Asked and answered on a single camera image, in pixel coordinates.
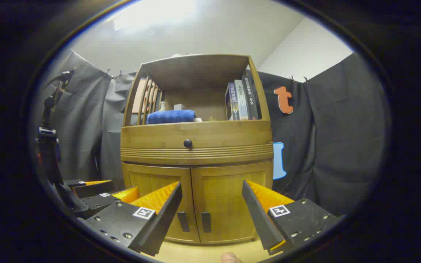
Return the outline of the blue book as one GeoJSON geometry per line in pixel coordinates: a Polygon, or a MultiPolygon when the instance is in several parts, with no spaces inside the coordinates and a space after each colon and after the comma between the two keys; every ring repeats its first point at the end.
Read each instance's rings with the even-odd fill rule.
{"type": "Polygon", "coordinates": [[[225,107],[227,110],[227,120],[240,120],[238,98],[234,82],[229,82],[227,85],[227,90],[225,93],[225,107]]]}

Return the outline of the light grey book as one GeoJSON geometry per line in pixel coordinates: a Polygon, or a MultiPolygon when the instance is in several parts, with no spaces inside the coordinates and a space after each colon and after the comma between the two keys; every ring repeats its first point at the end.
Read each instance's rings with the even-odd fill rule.
{"type": "Polygon", "coordinates": [[[235,80],[235,88],[237,92],[237,99],[239,105],[239,119],[240,120],[249,120],[249,112],[247,106],[247,98],[244,92],[244,87],[242,80],[235,80]]]}

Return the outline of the wooden double-door shoe cabinet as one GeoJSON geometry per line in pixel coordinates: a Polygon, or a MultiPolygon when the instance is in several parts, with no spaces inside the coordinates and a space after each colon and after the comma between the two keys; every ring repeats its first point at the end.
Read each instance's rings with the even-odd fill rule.
{"type": "MultiPolygon", "coordinates": [[[[262,82],[250,56],[199,54],[143,63],[136,73],[126,98],[122,127],[147,125],[147,116],[159,111],[161,101],[167,103],[166,111],[173,110],[175,104],[183,104],[185,110],[194,111],[196,118],[202,118],[202,122],[229,121],[225,107],[227,85],[229,82],[241,80],[242,75],[251,76],[254,81],[258,95],[259,120],[270,122],[262,82]]],[[[266,161],[273,163],[273,160],[274,157],[272,160],[261,160],[254,163],[266,161]]],[[[252,163],[204,166],[128,164],[191,169],[252,163]]]]}

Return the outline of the blue folded towel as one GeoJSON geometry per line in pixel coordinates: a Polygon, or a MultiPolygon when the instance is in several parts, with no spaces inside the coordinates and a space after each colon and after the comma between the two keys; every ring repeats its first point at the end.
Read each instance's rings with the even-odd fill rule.
{"type": "Polygon", "coordinates": [[[146,124],[193,122],[195,118],[192,110],[157,111],[147,116],[146,124]]]}

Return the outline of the black backdrop cloth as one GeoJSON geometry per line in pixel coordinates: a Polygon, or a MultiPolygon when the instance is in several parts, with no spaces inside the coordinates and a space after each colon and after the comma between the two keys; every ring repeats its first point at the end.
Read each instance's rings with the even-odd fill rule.
{"type": "MultiPolygon", "coordinates": [[[[50,126],[60,139],[64,179],[124,188],[120,128],[135,73],[111,77],[73,50],[52,73],[75,70],[50,126]]],[[[258,72],[286,176],[273,189],[336,215],[365,197],[386,151],[391,120],[383,87],[355,53],[306,83],[258,72]]]]}

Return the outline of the black book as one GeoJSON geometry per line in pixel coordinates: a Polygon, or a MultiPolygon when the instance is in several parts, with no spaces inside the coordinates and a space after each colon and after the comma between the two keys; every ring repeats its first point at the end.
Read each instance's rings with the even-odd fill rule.
{"type": "Polygon", "coordinates": [[[251,76],[244,75],[241,76],[241,80],[247,100],[249,120],[259,120],[258,95],[254,81],[251,76]]]}

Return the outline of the wooden shoe cabinet door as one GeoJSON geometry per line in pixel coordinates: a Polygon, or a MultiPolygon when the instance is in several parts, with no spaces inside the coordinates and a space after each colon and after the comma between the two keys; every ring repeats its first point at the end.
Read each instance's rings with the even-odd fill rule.
{"type": "Polygon", "coordinates": [[[244,181],[271,187],[273,163],[191,168],[194,213],[203,244],[253,241],[254,223],[242,196],[244,181]]]}
{"type": "Polygon", "coordinates": [[[122,163],[122,172],[125,186],[138,186],[142,196],[176,181],[181,182],[183,197],[178,212],[183,212],[185,218],[180,220],[182,216],[174,215],[166,235],[166,240],[192,244],[199,244],[201,242],[197,220],[194,214],[190,168],[122,163]]]}

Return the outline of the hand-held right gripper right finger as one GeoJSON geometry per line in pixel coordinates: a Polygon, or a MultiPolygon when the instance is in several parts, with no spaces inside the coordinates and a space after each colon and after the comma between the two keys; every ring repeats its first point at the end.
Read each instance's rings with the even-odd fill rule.
{"type": "Polygon", "coordinates": [[[311,243],[342,220],[309,199],[294,201],[252,181],[243,181],[242,196],[270,255],[311,243]]]}

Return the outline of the wooden cabinet drawer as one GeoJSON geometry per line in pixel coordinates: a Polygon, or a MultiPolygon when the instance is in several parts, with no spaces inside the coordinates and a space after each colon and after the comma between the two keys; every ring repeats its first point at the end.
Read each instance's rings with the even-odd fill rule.
{"type": "Polygon", "coordinates": [[[122,127],[126,163],[204,166],[273,159],[269,121],[211,121],[122,127]],[[190,139],[192,148],[183,141],[190,139]]]}

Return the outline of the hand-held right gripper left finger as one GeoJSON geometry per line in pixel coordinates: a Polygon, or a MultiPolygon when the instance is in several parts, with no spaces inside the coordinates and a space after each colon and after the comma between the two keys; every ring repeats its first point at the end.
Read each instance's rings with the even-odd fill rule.
{"type": "Polygon", "coordinates": [[[86,220],[86,226],[105,240],[150,256],[159,253],[180,202],[182,185],[171,183],[133,200],[118,198],[86,220]]]}

